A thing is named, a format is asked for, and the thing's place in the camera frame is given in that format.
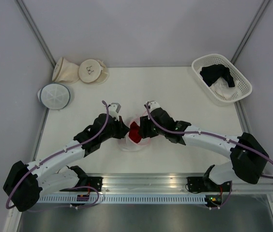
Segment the red bra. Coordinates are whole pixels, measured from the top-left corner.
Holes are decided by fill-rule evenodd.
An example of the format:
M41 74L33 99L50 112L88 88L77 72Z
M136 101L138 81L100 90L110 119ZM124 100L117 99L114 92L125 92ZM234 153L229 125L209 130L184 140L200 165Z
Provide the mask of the red bra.
M139 130L140 126L135 121L133 121L130 125L128 137L132 142L136 144L138 144L142 140L142 137L139 134Z

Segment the pink-trimmed mesh laundry bag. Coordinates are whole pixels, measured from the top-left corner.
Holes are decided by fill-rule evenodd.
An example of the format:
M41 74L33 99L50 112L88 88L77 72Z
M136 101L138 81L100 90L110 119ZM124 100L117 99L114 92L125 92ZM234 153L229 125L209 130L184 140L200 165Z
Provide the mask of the pink-trimmed mesh laundry bag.
M126 121L125 121L125 124L130 127L131 123L133 121L135 121L139 126L140 126L140 118L142 116L145 116L147 117L147 113L144 112L142 115L134 115L130 118L128 118ZM149 145L150 142L151 142L151 139L150 138L145 138L138 143L134 143L132 142L129 137L128 137L128 134L123 138L123 139L120 139L118 141L118 146L120 148L120 150L122 151L126 151L126 152L134 152L134 151L140 151L141 149L143 149L145 146Z

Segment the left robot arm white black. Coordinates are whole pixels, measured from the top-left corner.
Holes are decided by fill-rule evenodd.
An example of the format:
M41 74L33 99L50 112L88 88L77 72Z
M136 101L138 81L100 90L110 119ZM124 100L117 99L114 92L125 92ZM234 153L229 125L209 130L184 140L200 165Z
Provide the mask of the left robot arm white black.
M69 168L60 174L58 170L95 152L109 139L124 138L129 130L121 116L100 114L57 152L29 163L14 163L3 185L8 196L6 208L24 212L53 192L72 188L83 191L87 187L83 172Z

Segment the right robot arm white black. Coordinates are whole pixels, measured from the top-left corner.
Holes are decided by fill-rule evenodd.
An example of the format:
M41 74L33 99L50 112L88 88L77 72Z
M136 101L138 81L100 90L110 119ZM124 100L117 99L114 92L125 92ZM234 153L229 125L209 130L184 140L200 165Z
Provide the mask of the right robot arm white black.
M240 179L257 184L267 163L268 154L256 138L244 132L241 136L226 136L202 131L185 121L175 121L165 110L156 108L140 118L142 138L164 136L174 144L200 147L228 158L221 165L211 165L202 177L204 191Z

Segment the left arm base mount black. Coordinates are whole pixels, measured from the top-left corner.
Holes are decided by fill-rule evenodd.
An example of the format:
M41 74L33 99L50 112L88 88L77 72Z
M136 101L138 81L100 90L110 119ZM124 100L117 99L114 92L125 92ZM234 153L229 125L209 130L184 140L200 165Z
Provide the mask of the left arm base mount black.
M76 191L91 191L91 189L85 188L84 186L93 187L98 192L101 191L103 185L103 178L101 176L88 176L86 178L82 178L77 183L76 187L82 187L76 189Z

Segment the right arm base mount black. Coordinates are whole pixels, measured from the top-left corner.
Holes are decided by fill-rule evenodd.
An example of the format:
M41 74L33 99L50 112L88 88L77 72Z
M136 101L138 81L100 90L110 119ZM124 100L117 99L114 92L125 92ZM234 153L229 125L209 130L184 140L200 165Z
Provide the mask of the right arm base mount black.
M221 193L221 192L229 192L231 188L231 182L225 182L223 184L216 184L211 180L203 180L201 176L191 176L187 177L187 183L185 188L188 192L199 194L205 192L214 192L214 193Z

